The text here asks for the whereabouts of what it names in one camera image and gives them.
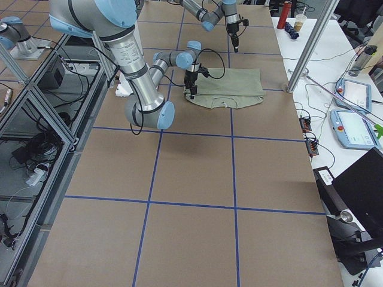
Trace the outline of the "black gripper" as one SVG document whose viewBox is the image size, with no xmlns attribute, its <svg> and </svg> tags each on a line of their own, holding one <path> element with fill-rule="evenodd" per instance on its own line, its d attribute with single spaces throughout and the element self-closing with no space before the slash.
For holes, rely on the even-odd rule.
<svg viewBox="0 0 383 287">
<path fill-rule="evenodd" d="M 194 96 L 197 95 L 197 85 L 195 84 L 198 78 L 197 72 L 185 71 L 184 84 L 187 91 L 190 92 L 190 98 L 194 99 Z"/>
<path fill-rule="evenodd" d="M 234 49 L 234 52 L 237 53 L 239 51 L 239 23 L 234 22 L 226 25 L 227 34 L 231 39 L 231 43 Z"/>
</svg>

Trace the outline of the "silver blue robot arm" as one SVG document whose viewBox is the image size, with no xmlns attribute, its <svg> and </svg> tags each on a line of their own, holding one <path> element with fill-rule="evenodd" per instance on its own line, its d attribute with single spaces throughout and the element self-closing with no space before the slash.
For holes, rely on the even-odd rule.
<svg viewBox="0 0 383 287">
<path fill-rule="evenodd" d="M 246 28 L 248 26 L 248 19 L 240 16 L 237 11 L 236 1 L 213 1 L 215 8 L 212 11 L 208 11 L 203 6 L 203 1 L 201 4 L 192 0 L 167 1 L 167 3 L 184 7 L 201 22 L 202 27 L 207 32 L 212 31 L 219 21 L 224 18 L 226 32 L 231 39 L 234 52 L 237 53 L 239 51 L 239 37 L 241 36 L 238 34 L 239 25 L 242 23 Z"/>
<path fill-rule="evenodd" d="M 174 120 L 174 104 L 158 92 L 167 68 L 191 67 L 202 49 L 189 41 L 184 51 L 155 55 L 153 66 L 145 62 L 141 41 L 134 35 L 135 1 L 50 1 L 53 29 L 77 37 L 97 35 L 106 43 L 133 93 L 125 104 L 127 120 L 141 127 L 168 129 Z"/>
</svg>

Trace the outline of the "grey robot arm at edge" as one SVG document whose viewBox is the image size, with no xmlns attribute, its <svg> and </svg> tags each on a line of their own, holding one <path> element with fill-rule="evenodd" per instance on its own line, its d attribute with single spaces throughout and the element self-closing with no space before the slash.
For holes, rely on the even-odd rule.
<svg viewBox="0 0 383 287">
<path fill-rule="evenodd" d="M 49 40 L 33 38 L 16 16 L 1 19 L 1 44 L 19 60 L 37 60 L 50 47 Z"/>
</svg>

